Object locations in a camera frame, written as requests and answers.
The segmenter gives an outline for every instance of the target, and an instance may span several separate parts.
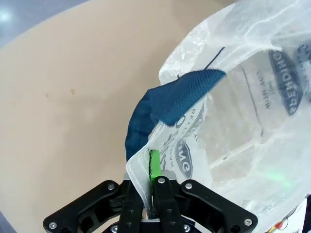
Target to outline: blue cloth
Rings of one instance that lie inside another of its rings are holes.
[[[126,160],[146,145],[159,121],[173,126],[224,76],[225,72],[216,69],[192,71],[171,83],[148,90],[138,102],[128,125]]]

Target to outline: screw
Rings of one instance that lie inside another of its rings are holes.
[[[111,183],[110,185],[108,185],[108,189],[109,190],[113,190],[115,188],[115,185],[113,183]]]
[[[111,232],[112,233],[117,233],[118,232],[118,226],[117,225],[114,225],[110,228]]]
[[[159,183],[164,183],[164,182],[165,182],[165,179],[161,177],[161,178],[158,179],[157,181],[158,181]]]
[[[245,224],[246,226],[250,226],[250,225],[253,224],[253,221],[250,220],[249,218],[247,218],[247,219],[245,219],[244,224]]]
[[[53,230],[53,229],[55,229],[56,227],[57,227],[56,222],[50,222],[50,223],[49,223],[49,228],[50,228],[50,229]]]
[[[191,183],[187,183],[187,184],[185,185],[185,187],[186,187],[186,189],[192,189],[192,184],[191,184]]]
[[[190,231],[190,226],[187,224],[184,224],[184,229],[185,229],[185,232],[187,233]]]

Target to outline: blue oval logo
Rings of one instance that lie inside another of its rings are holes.
[[[296,68],[288,55],[281,51],[269,51],[278,91],[288,115],[293,115],[302,99],[302,88]]]
[[[193,172],[192,159],[190,149],[184,139],[179,140],[176,144],[175,158],[180,171],[186,179],[190,179]]]

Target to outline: beige table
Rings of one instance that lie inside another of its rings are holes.
[[[132,111],[187,33],[230,0],[92,0],[0,50],[0,210],[18,233],[121,182]]]

